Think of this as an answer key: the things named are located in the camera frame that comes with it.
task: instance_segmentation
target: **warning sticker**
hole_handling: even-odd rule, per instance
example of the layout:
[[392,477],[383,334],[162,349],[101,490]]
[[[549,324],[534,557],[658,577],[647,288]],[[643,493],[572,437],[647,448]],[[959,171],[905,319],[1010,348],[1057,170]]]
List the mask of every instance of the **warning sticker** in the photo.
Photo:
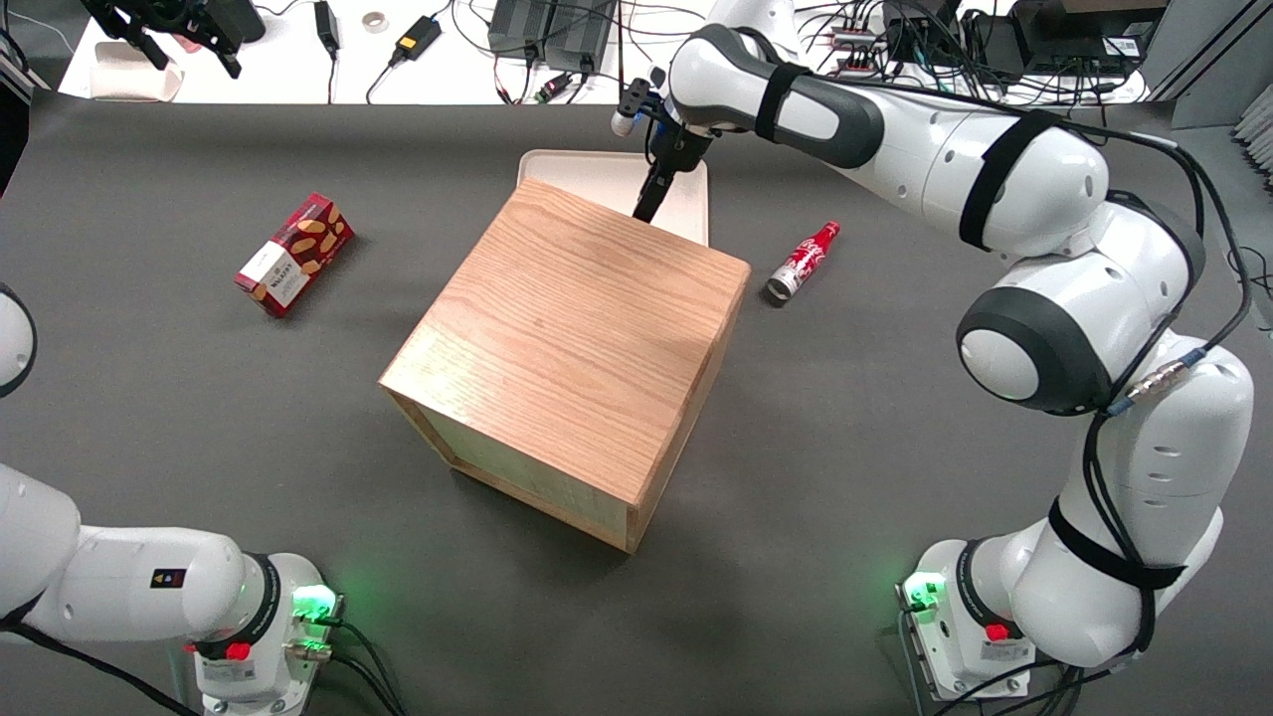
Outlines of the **warning sticker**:
[[256,664],[252,661],[223,661],[220,664],[204,661],[204,678],[222,683],[251,682],[256,679]]
[[1130,37],[1106,37],[1105,54],[1115,57],[1139,57],[1141,48]]
[[1029,659],[1030,647],[1013,642],[981,642],[981,659],[985,661],[1016,661]]

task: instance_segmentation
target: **wooden cube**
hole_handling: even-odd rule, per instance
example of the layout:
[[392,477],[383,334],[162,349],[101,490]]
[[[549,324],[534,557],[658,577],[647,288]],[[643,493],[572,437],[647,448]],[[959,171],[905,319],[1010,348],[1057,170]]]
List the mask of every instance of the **wooden cube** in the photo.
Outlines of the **wooden cube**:
[[634,552],[750,273],[526,180],[379,382],[457,470]]

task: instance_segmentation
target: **power adapter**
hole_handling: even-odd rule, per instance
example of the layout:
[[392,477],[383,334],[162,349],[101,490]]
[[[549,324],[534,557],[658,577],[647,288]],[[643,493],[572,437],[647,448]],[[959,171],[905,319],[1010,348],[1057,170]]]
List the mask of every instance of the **power adapter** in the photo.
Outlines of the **power adapter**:
[[393,45],[393,55],[390,56],[390,66],[396,68],[402,62],[420,59],[420,55],[429,48],[438,36],[442,34],[442,25],[429,15],[420,15],[402,37]]
[[336,52],[340,51],[340,31],[336,28],[336,15],[332,14],[327,0],[314,3],[314,28],[327,55],[335,60]]
[[549,102],[565,94],[568,87],[570,87],[570,73],[561,73],[544,83],[544,87],[535,93],[535,101],[540,104],[547,104]]

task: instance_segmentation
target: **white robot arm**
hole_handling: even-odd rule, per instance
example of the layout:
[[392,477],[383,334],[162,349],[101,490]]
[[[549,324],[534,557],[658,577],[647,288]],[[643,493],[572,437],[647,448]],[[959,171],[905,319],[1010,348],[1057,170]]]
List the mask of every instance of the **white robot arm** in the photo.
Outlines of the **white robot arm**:
[[[648,220],[715,138],[755,131],[1015,261],[960,322],[957,354],[1001,399],[1091,415],[1069,482],[1018,533],[929,548],[899,596],[942,699],[988,680],[980,697],[1025,696],[1036,647],[1081,668],[1143,650],[1152,617],[1211,555],[1251,420],[1242,363],[1165,329],[1202,274],[1202,238],[1110,191],[1101,153],[1048,116],[810,75],[793,62],[791,18],[791,0],[722,0],[662,94],[635,83],[617,115],[659,124],[634,215]],[[1115,401],[1125,385],[1130,397]],[[1088,487],[1094,456],[1102,480]],[[1128,550],[1095,507],[1100,485]],[[1011,670],[1022,673],[994,680]]]
[[[0,396],[34,354],[31,313],[0,284]],[[0,642],[181,638],[207,712],[297,715],[330,656],[316,620],[339,608],[303,557],[199,530],[81,525],[69,497],[0,464]]]

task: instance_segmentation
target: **black mat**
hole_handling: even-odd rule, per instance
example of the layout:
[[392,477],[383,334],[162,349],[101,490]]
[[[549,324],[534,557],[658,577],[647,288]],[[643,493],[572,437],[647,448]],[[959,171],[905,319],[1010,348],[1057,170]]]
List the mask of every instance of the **black mat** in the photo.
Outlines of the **black mat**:
[[[807,158],[717,143],[712,242],[752,264],[754,288],[824,222],[845,231],[787,308],[745,302],[635,557],[448,474],[376,386],[523,152],[639,150],[608,115],[43,97],[0,203],[0,279],[42,331],[33,377],[0,404],[0,460],[73,496],[88,524],[311,557],[415,715],[913,713],[894,580],[938,539],[1041,517],[1081,428],[994,400],[960,367],[955,326],[1001,275],[992,257]],[[1109,155],[1118,186],[1188,213],[1167,162]],[[360,238],[272,321],[232,278],[311,191]],[[1223,266],[1213,251],[1181,330],[1227,317]],[[1086,689],[1081,715],[1268,711],[1269,359],[1250,326],[1231,347],[1260,382],[1225,534],[1151,654]],[[89,648],[168,683],[160,645]],[[326,669],[311,713],[372,712],[359,689]],[[0,712],[159,713],[10,646]]]

